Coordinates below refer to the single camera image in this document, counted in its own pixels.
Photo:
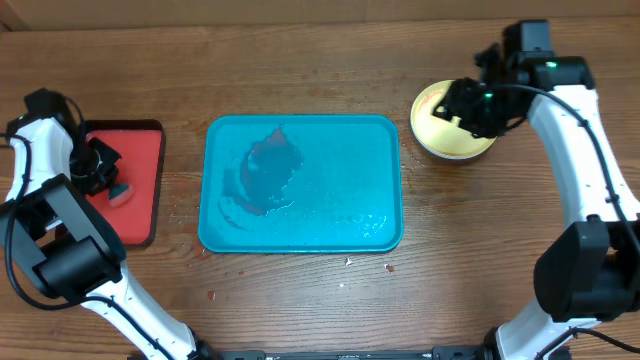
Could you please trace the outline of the green and pink sponge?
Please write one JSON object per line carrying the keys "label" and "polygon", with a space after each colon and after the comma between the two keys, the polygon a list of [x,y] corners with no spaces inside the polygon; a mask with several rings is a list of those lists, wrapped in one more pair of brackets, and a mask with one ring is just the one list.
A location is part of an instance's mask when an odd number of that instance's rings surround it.
{"label": "green and pink sponge", "polygon": [[119,183],[111,186],[108,191],[108,201],[112,207],[124,205],[132,197],[134,188],[130,184]]}

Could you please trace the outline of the yellow round plate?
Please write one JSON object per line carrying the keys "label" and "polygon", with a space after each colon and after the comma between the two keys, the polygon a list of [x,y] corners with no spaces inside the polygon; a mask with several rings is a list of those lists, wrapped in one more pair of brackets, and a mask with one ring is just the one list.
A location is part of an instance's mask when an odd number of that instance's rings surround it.
{"label": "yellow round plate", "polygon": [[418,143],[448,154],[461,154],[488,144],[493,145],[495,138],[473,138],[470,132],[460,128],[459,117],[447,121],[432,114],[451,83],[452,80],[434,83],[422,90],[414,100],[410,111],[410,126]]}

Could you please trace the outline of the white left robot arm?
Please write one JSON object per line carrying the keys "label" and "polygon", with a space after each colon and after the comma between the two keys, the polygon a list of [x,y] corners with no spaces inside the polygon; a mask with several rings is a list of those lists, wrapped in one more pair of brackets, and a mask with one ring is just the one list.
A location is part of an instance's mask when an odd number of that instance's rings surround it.
{"label": "white left robot arm", "polygon": [[82,306],[148,359],[204,359],[194,332],[139,284],[115,230],[71,182],[74,141],[54,117],[17,118],[4,133],[14,180],[1,206],[1,245],[14,291],[45,311]]}

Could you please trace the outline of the white round plate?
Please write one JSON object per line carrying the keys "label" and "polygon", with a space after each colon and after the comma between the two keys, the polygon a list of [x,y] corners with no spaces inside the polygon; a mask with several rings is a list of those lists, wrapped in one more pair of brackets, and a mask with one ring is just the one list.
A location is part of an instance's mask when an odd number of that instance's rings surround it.
{"label": "white round plate", "polygon": [[472,149],[470,152],[465,152],[461,154],[448,154],[441,151],[437,151],[436,149],[430,146],[427,146],[423,143],[420,143],[419,146],[427,154],[439,160],[444,160],[449,162],[465,162],[465,161],[475,161],[477,158],[484,156],[492,147],[492,144],[488,144],[487,146],[483,146],[477,149]]}

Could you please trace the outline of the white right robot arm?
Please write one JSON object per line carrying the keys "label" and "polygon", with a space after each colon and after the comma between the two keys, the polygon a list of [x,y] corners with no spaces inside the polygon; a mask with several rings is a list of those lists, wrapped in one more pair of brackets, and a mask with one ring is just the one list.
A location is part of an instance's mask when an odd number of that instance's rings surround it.
{"label": "white right robot arm", "polygon": [[450,85],[432,113],[475,138],[528,122],[558,186],[564,231],[534,267],[534,299],[495,332],[500,359],[547,359],[579,333],[639,309],[639,201],[604,131],[586,61],[546,45],[478,53],[479,79]]}

